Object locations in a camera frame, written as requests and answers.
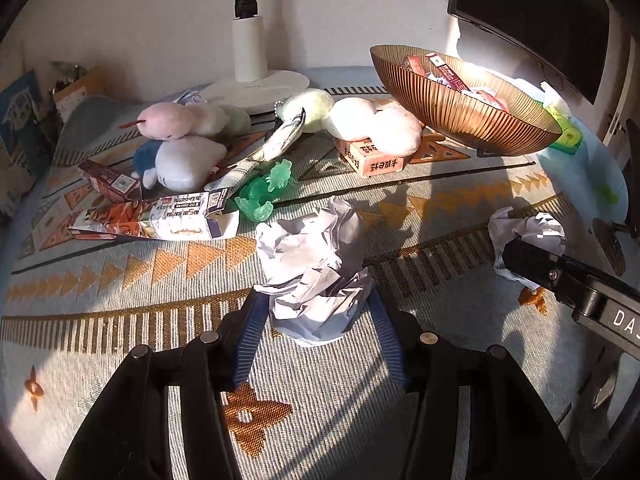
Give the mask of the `white paper ball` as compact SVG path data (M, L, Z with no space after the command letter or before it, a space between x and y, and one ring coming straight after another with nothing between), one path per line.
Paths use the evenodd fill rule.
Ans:
M373 288L363 221L339 197L306 216L258 224L256 252L265 277L256 290L269 297L272 326L302 347L342 338Z

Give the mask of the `large paper ball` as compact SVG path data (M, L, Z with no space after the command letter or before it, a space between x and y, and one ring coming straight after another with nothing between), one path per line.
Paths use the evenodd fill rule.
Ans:
M506 268L503 251L511 240L519 238L535 247L562 256L567 239L562 224L548 212L537 212L533 217L511 218L512 207L504 207L494 212L488 222L488 234L494 248L495 259L492 267L497 275L509 281L519 282L531 292L539 288L537 284L513 273Z

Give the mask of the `green translucent plastic toy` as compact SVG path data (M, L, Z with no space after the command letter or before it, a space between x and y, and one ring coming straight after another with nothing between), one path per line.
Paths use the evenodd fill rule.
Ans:
M241 214L251 222L266 222L273 213L273 203L292 180L292 162L282 159L269 170L244 185L234 198Z

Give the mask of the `orange printed long box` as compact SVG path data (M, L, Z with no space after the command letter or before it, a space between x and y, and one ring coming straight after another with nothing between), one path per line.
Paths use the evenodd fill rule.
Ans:
M227 191L133 200L81 211L68 227L78 240L144 238L208 242L235 237L239 213L224 213Z

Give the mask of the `blue white cat plush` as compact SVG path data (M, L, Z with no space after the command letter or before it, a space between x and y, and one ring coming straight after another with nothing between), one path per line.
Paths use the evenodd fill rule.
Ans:
M226 154L224 144L196 134L177 140L147 140L134 152L131 177L140 180L146 190L160 184L175 193L198 192Z

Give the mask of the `orange square carton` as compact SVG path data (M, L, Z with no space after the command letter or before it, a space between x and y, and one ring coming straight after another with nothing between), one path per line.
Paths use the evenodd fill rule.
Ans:
M380 152L369 139L361 141L333 139L333 141L338 154L359 177L391 174L405 168L405 159Z

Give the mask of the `silver foil snack wrapper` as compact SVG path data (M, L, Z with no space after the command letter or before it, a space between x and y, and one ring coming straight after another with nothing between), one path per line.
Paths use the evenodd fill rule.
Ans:
M230 197L265 162L272 162L283 155L302 135L306 112L301 108L298 113L273 131L273 134L257 151L237 162L219 179L209 182L204 190L213 193L226 190Z

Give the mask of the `dark red long box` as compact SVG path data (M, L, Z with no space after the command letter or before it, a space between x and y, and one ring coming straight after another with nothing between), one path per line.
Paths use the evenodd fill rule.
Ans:
M112 203L142 199L140 182L133 177L103 166L92 159L84 160L77 169L88 185Z

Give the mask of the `green white pink dango plush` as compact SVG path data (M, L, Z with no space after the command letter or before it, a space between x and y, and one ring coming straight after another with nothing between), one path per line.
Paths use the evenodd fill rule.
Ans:
M306 114L303 132L326 130L347 142L370 139L386 155L408 157L422 143L420 120L397 103L377 107L367 99L336 100L324 90L307 89L276 106L276 114L284 122L300 110Z

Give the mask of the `pink dango skewer plush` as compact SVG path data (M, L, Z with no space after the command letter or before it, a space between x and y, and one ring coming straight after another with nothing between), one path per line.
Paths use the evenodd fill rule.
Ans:
M119 128L137 127L147 139L168 141L188 134L209 139L232 138L248 133L251 125L250 116L239 107L209 102L160 102L142 110L136 120Z

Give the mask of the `paper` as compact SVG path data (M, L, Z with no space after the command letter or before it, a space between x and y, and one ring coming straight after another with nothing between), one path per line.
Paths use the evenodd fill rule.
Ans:
M175 99L175 103L180 105L192 105L198 103L205 103L206 99L201 96L201 93L198 90L188 90L183 92L181 96L178 96Z

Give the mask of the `round blue glass side table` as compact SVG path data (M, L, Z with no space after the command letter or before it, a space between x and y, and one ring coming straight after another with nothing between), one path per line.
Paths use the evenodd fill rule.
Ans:
M570 124L582 134L574 154L551 146L536 153L539 165L578 211L586 226L594 218L624 223L628 212L628 191L622 170L602 141L577 117Z

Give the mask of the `white desk lamp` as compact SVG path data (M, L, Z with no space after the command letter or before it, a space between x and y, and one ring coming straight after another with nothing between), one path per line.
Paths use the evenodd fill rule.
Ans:
M258 0L234 0L231 22L234 77L221 79L200 92L219 106L236 106L248 114L267 113L277 101L306 90L309 79L290 70L270 70L264 20Z

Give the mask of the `beige calligraphy pen cup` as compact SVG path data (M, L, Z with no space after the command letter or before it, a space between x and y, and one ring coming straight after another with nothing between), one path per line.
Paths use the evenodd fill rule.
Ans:
M54 61L53 68L58 72L52 91L52 99L58 116L66 124L76 107L88 96L104 96L105 76L101 66L85 66Z

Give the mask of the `black wall monitor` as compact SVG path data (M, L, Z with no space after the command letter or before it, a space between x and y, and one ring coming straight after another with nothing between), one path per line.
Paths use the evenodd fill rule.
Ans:
M605 0L448 0L448 12L524 49L596 100L610 30Z

